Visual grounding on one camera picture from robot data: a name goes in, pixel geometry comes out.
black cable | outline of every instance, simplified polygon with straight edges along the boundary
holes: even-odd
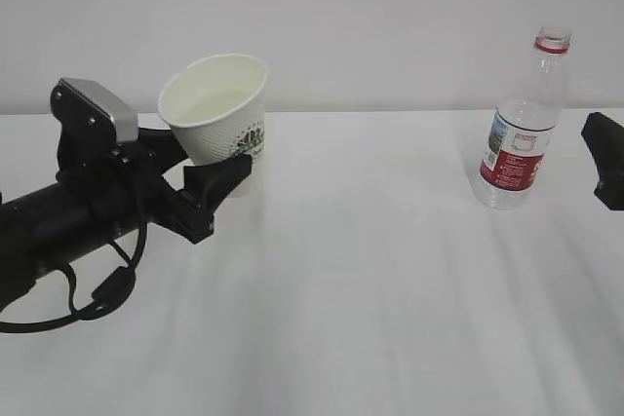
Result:
[[[130,176],[129,179],[130,189],[133,193],[136,216],[138,218],[138,236],[136,238],[135,252],[132,258],[124,251],[114,240],[110,240],[108,243],[115,249],[115,251],[124,259],[127,263],[127,267],[120,267],[110,275],[97,289],[94,291],[94,295],[103,286],[115,283],[115,280],[122,281],[123,288],[116,288],[112,295],[107,297],[107,301],[95,299],[94,301],[82,309],[76,309],[74,304],[74,296],[77,287],[77,279],[74,269],[68,264],[53,265],[53,267],[63,273],[67,278],[69,285],[69,294],[67,303],[70,314],[65,317],[54,319],[51,321],[39,321],[32,323],[11,323],[0,321],[0,333],[38,333],[42,331],[55,330],[78,321],[94,321],[101,319],[109,314],[112,314],[119,309],[128,300],[132,294],[135,282],[136,282],[136,269],[140,262],[143,253],[145,252],[145,246],[147,244],[147,218],[145,216],[144,206],[142,198],[135,181]]]

white wall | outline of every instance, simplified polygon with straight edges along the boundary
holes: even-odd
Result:
[[[184,64],[246,52],[274,108],[488,107],[541,23],[570,26],[576,105],[624,100],[624,0],[0,0],[0,112],[60,76],[154,109]]]

bottle neck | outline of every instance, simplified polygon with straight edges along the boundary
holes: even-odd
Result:
[[[566,54],[551,54],[535,48],[528,96],[553,109],[566,104]]]

cup rim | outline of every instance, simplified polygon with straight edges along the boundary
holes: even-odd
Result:
[[[224,58],[224,57],[242,57],[242,58],[247,58],[247,59],[250,59],[253,62],[259,64],[262,67],[262,69],[264,70],[264,76],[262,77],[262,82],[258,86],[258,88],[255,91],[255,93],[253,93],[246,100],[241,102],[236,107],[230,109],[226,113],[221,114],[221,115],[216,116],[216,117],[212,117],[211,119],[206,119],[204,121],[194,122],[194,123],[190,123],[190,124],[175,123],[175,122],[171,122],[171,120],[167,119],[165,117],[164,113],[163,113],[162,102],[163,102],[163,95],[165,94],[165,92],[167,91],[167,89],[169,88],[171,83],[173,83],[183,73],[185,73],[189,69],[193,68],[195,65],[199,65],[200,63],[205,62],[207,60],[212,60],[212,59],[215,59],[215,58]],[[259,58],[254,57],[254,56],[250,56],[248,54],[239,54],[239,53],[216,54],[214,56],[200,58],[200,59],[195,60],[194,62],[188,64],[184,70],[182,70],[181,72],[176,73],[173,77],[171,77],[167,81],[167,83],[165,84],[165,86],[163,87],[161,92],[158,94],[158,114],[160,115],[160,118],[163,121],[165,121],[165,123],[167,125],[169,125],[170,127],[176,127],[178,129],[196,129],[198,127],[204,127],[204,126],[206,126],[208,124],[214,124],[215,122],[219,122],[219,121],[222,121],[223,119],[228,118],[229,116],[231,116],[232,114],[234,114],[238,110],[240,110],[240,109],[244,108],[245,106],[247,106],[251,101],[256,99],[262,93],[262,91],[264,90],[264,87],[266,85],[266,81],[267,81],[267,79],[269,77],[269,73],[270,73],[269,67],[263,60],[260,60]]]

robotic arm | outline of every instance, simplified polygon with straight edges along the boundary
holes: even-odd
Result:
[[[0,332],[45,331],[115,311],[134,288],[147,224],[200,243],[214,232],[216,209],[252,171],[247,155],[185,167],[184,188],[176,191],[163,174],[188,156],[171,131],[139,128],[135,110],[92,81],[61,79],[51,107],[61,124],[58,182],[0,205],[0,311],[58,270],[69,282],[70,314],[39,323],[0,322]],[[136,229],[131,258],[115,240]],[[107,244],[127,266],[115,270],[93,292],[93,302],[78,310],[70,262]]]
[[[624,209],[624,128],[600,112],[589,115],[583,132],[600,178],[594,195],[608,209]]]

